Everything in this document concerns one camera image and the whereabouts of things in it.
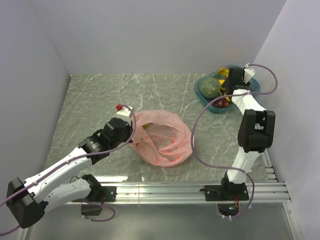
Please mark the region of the yellow banana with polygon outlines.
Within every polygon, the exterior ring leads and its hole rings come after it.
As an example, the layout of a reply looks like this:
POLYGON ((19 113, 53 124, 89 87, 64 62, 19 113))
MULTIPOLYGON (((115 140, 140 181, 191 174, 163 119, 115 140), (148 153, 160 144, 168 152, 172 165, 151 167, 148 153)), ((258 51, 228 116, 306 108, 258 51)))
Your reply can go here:
POLYGON ((220 76, 224 76, 224 78, 227 78, 229 75, 229 69, 226 67, 222 67, 217 71, 217 74, 220 76))

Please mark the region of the dark red apple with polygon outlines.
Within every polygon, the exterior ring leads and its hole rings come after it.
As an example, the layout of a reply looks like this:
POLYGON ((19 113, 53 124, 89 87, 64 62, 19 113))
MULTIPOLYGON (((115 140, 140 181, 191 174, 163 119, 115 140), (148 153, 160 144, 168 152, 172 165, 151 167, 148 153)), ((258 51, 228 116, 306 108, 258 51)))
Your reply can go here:
POLYGON ((219 99, 212 104, 215 108, 223 109, 229 106, 229 102, 226 98, 219 99))

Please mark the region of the pink plastic bag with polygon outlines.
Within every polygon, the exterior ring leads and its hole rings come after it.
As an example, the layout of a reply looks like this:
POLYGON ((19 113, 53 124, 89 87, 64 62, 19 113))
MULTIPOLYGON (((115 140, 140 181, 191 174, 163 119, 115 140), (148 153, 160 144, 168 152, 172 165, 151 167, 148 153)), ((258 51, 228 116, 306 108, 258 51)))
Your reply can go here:
POLYGON ((193 153, 191 131, 176 113, 146 110, 137 112, 135 117, 136 130, 129 146, 145 162, 170 168, 193 153))

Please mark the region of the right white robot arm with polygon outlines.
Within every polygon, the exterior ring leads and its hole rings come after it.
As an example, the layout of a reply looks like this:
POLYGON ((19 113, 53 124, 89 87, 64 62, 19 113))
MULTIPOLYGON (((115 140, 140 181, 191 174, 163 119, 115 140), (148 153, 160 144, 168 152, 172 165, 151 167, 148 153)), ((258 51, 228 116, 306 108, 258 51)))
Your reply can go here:
POLYGON ((249 80, 254 71, 249 67, 230 67, 222 88, 242 114, 237 142, 239 149, 230 169, 221 180, 223 201, 248 200, 247 174, 256 159, 273 143, 276 115, 266 110, 252 96, 249 80))

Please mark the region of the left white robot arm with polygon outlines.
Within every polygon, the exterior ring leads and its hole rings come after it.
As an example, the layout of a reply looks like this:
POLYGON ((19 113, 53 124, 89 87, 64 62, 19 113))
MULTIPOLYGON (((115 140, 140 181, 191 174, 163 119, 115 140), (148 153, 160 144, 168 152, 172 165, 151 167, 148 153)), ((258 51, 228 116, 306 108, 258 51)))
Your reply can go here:
POLYGON ((114 117, 51 167, 25 180, 18 177, 11 180, 3 203, 18 226, 22 229, 31 227, 46 212, 66 202, 97 200, 101 195, 101 184, 93 176, 85 175, 76 183, 63 182, 108 157, 122 143, 131 143, 133 123, 130 116, 114 117))

